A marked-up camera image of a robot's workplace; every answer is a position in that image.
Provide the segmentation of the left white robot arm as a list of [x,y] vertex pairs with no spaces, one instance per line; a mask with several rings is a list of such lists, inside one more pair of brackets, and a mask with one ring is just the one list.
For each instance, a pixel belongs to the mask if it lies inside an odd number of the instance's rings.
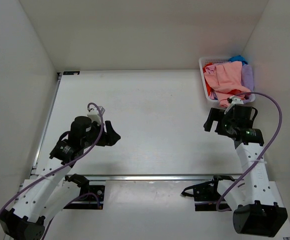
[[78,116],[49,154],[42,173],[18,194],[17,203],[0,212],[3,232],[15,240],[40,240],[55,215],[71,202],[89,195],[89,180],[68,176],[75,163],[95,146],[111,147],[121,136],[111,121],[100,116]]

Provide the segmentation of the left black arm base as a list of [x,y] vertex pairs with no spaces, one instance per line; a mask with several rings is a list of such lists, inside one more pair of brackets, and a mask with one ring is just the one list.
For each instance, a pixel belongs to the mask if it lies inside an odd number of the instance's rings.
[[102,210],[105,185],[92,184],[86,177],[78,174],[65,177],[66,182],[75,183],[79,189],[77,198],[67,204],[64,209],[70,210]]

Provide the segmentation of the pink t shirt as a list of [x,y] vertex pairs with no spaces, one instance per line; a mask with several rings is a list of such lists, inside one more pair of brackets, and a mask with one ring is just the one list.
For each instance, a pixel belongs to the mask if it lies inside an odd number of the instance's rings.
[[225,62],[205,67],[204,78],[214,90],[219,106],[227,108],[228,98],[234,95],[249,93],[250,89],[242,85],[242,62]]

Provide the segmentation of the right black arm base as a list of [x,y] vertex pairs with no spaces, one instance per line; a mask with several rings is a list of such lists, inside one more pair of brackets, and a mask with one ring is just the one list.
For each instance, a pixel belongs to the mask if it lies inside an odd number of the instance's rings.
[[221,194],[217,192],[218,183],[224,180],[234,182],[232,176],[214,175],[210,181],[188,186],[181,192],[182,197],[194,199],[196,212],[215,212]]

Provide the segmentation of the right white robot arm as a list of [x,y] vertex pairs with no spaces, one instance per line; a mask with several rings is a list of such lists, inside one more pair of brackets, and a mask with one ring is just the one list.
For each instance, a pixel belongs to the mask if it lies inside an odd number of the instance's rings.
[[211,108],[204,130],[209,132],[217,122],[215,132],[234,141],[241,162],[242,179],[222,179],[217,184],[217,192],[233,212],[236,233],[273,238],[288,213],[279,206],[269,184],[263,134],[253,127],[257,114],[254,107],[240,104],[227,110]]

